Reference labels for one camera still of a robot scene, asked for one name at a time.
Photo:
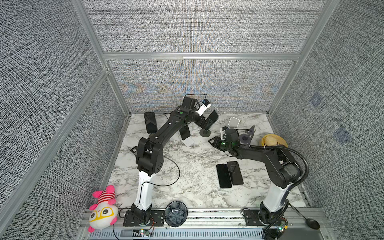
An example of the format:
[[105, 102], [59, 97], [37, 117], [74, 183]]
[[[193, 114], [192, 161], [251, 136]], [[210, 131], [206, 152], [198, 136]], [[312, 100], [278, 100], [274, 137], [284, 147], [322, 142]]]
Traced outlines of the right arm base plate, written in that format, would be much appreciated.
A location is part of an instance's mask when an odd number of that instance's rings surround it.
[[241, 214], [244, 217], [246, 226], [262, 226], [262, 222], [259, 218], [259, 210], [251, 210], [244, 208], [241, 210]]

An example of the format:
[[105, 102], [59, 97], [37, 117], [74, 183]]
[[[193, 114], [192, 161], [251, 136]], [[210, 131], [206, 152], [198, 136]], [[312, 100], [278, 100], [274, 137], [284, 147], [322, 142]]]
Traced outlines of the purple round phone stand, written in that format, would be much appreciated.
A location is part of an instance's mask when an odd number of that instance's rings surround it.
[[250, 145], [255, 135], [256, 126], [252, 126], [249, 129], [237, 129], [237, 131], [244, 132], [239, 135], [239, 140], [242, 144]]

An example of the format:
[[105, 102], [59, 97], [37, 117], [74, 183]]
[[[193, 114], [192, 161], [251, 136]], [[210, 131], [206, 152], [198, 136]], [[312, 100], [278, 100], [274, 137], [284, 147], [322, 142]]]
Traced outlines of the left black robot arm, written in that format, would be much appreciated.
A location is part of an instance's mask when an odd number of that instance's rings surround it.
[[164, 147], [179, 130], [190, 123], [204, 125], [204, 112], [211, 107], [207, 99], [198, 101], [190, 94], [184, 96], [183, 103], [176, 107], [166, 123], [148, 138], [139, 140], [136, 150], [136, 164], [139, 171], [139, 186], [131, 212], [139, 223], [146, 224], [151, 218], [153, 178], [164, 164]]

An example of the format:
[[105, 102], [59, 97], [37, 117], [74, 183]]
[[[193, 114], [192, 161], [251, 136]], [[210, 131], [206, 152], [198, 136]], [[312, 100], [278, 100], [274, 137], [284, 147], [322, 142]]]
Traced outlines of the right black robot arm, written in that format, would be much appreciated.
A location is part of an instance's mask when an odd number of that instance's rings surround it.
[[271, 185], [260, 204], [259, 218], [264, 225], [275, 223], [285, 212], [291, 190], [309, 175], [307, 160], [298, 151], [283, 145], [242, 144], [237, 129], [226, 129], [225, 136], [224, 139], [210, 139], [210, 145], [221, 152], [228, 152], [238, 160], [253, 160], [265, 164]]

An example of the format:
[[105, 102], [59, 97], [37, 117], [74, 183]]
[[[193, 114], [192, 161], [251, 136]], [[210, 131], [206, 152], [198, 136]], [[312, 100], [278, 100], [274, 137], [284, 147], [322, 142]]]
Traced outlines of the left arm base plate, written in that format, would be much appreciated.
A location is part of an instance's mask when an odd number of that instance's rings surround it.
[[164, 210], [138, 211], [128, 210], [124, 217], [124, 227], [162, 227], [165, 222]]

